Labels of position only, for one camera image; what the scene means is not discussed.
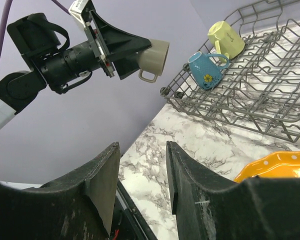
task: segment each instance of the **blue mug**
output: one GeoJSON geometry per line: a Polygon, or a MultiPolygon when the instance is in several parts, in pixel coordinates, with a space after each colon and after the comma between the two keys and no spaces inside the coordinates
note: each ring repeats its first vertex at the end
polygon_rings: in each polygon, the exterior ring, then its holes
{"type": "Polygon", "coordinates": [[[198,51],[189,57],[188,64],[193,78],[199,87],[208,90],[218,85],[222,80],[223,74],[221,70],[229,66],[229,59],[223,54],[204,54],[198,51]],[[217,66],[210,60],[211,57],[224,58],[226,64],[217,66]]]}

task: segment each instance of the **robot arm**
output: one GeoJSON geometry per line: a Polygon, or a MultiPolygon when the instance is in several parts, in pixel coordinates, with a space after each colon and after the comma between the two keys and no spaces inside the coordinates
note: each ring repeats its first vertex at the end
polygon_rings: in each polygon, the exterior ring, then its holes
{"type": "Polygon", "coordinates": [[[117,29],[105,22],[91,0],[76,0],[69,9],[87,41],[70,47],[67,31],[50,23],[43,13],[23,17],[8,25],[7,32],[30,71],[13,72],[0,81],[0,129],[49,86],[58,94],[88,81],[102,68],[121,80],[138,71],[138,53],[150,48],[147,38],[117,29]],[[60,48],[56,32],[66,41],[60,48]]]}

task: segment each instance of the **red wire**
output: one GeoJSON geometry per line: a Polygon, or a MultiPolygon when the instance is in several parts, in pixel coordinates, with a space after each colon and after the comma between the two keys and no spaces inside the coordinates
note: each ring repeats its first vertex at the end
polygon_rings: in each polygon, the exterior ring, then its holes
{"type": "Polygon", "coordinates": [[[113,240],[117,240],[118,235],[119,235],[119,229],[115,230],[115,234],[114,234],[113,240]]]}

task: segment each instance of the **orange plate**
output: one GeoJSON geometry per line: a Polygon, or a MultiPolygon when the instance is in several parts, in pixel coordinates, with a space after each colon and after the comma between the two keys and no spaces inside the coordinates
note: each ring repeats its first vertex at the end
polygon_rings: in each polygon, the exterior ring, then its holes
{"type": "Polygon", "coordinates": [[[257,175],[264,178],[300,178],[300,151],[276,151],[253,161],[234,181],[240,183],[257,175]]]}

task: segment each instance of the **mug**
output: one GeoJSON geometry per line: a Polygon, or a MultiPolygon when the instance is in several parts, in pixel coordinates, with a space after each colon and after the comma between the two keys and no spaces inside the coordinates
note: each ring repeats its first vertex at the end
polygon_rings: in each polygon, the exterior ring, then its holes
{"type": "Polygon", "coordinates": [[[245,42],[236,31],[225,21],[216,22],[208,32],[208,39],[215,47],[218,54],[225,55],[228,59],[233,59],[245,48],[245,42]]]}
{"type": "Polygon", "coordinates": [[[220,70],[229,66],[229,59],[223,54],[204,54],[201,51],[198,51],[189,57],[188,64],[193,78],[199,87],[208,90],[218,85],[222,80],[223,74],[220,70]],[[217,66],[211,61],[211,57],[224,58],[226,64],[217,66]]]}
{"type": "Polygon", "coordinates": [[[152,47],[138,52],[137,62],[140,68],[139,78],[148,83],[154,83],[161,76],[169,51],[169,42],[149,39],[152,47]],[[143,77],[143,72],[154,74],[153,79],[143,77]]]}

